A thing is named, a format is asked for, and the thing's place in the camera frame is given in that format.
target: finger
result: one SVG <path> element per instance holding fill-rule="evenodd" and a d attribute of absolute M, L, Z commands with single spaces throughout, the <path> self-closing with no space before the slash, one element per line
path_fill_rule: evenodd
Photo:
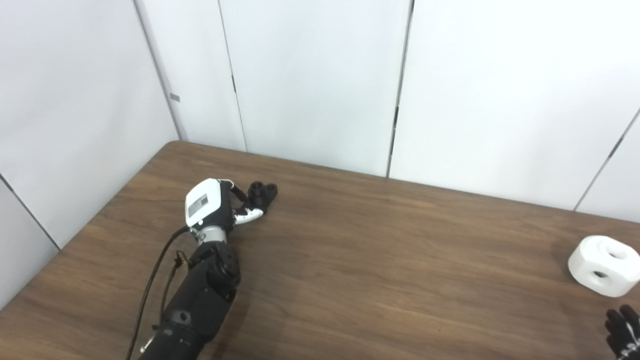
<path fill-rule="evenodd" d="M 607 328 L 609 334 L 611 334 L 614 339 L 623 342 L 624 344 L 636 343 L 633 335 L 627 327 L 627 322 L 622 323 L 622 325 L 615 325 L 610 320 L 607 320 L 604 323 L 604 327 Z"/>
<path fill-rule="evenodd" d="M 629 305 L 622 305 L 620 307 L 620 314 L 624 316 L 627 323 L 631 325 L 631 329 L 634 331 L 634 337 L 638 339 L 640 337 L 640 316 Z"/>
<path fill-rule="evenodd" d="M 618 340 L 614 339 L 613 336 L 607 336 L 607 344 L 611 348 L 614 354 L 620 356 L 620 352 L 624 349 L 624 345 L 622 345 Z"/>

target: black cable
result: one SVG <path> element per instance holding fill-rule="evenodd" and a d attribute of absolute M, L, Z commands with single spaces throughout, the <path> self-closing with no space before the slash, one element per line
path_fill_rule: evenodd
<path fill-rule="evenodd" d="M 138 316 L 136 317 L 136 325 L 133 327 L 133 336 L 131 338 L 131 344 L 129 344 L 129 350 L 127 351 L 126 360 L 131 360 L 131 355 L 133 354 L 133 348 L 136 346 L 136 340 L 138 339 L 138 330 L 140 329 L 140 322 L 142 321 L 142 314 L 145 311 L 145 303 L 147 302 L 147 297 L 149 295 L 149 290 L 151 289 L 151 284 L 154 282 L 154 278 L 156 277 L 156 273 L 158 272 L 158 268 L 160 268 L 160 263 L 164 258 L 167 250 L 169 250 L 169 246 L 173 243 L 173 241 L 180 235 L 189 231 L 189 227 L 185 226 L 180 228 L 178 231 L 173 233 L 169 240 L 166 242 L 166 245 L 162 249 L 158 260 L 156 261 L 156 265 L 154 269 L 151 271 L 151 276 L 149 277 L 149 282 L 147 283 L 147 287 L 145 291 L 142 293 L 142 299 L 140 300 L 140 307 L 138 308 Z"/>

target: wooden table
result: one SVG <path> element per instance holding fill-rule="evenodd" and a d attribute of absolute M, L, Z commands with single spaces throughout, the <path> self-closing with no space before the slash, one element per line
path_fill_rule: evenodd
<path fill-rule="evenodd" d="M 640 224 L 173 142 L 0 312 L 0 358 L 123 359 L 184 196 L 208 177 L 280 194 L 230 235 L 243 281 L 200 359 L 612 359 L 605 310 L 640 308 L 640 288 L 606 298 L 566 268 L 590 234 L 640 249 Z"/>

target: hole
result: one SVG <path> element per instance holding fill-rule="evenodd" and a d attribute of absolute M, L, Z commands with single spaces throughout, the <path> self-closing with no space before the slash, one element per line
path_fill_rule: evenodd
<path fill-rule="evenodd" d="M 609 253 L 609 255 L 611 255 L 612 258 L 616 258 L 619 260 L 624 260 L 627 258 L 627 252 L 625 251 L 625 249 L 619 247 L 619 246 L 615 246 L 613 244 L 609 244 L 606 246 L 606 251 L 607 253 Z"/>

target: robotic hand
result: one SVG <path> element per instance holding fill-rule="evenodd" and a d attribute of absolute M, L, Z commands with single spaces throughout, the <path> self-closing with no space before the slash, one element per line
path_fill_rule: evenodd
<path fill-rule="evenodd" d="M 629 305 L 607 311 L 607 343 L 618 360 L 640 360 L 640 318 Z"/>
<path fill-rule="evenodd" d="M 243 202 L 240 208 L 232 208 L 230 193 Z M 189 266 L 187 277 L 166 309 L 161 309 L 160 325 L 140 350 L 140 360 L 195 360 L 204 345 L 215 337 L 236 297 L 236 286 L 240 283 L 237 254 L 227 243 L 227 235 L 235 225 L 250 222 L 265 214 L 277 194 L 276 185 L 255 182 L 251 184 L 247 196 L 233 181 L 224 179 L 202 181 L 187 194 L 187 226 L 172 236 L 162 255 L 171 241 L 186 231 L 198 242 L 198 248 L 186 262 Z M 139 325 L 138 321 L 129 356 Z"/>

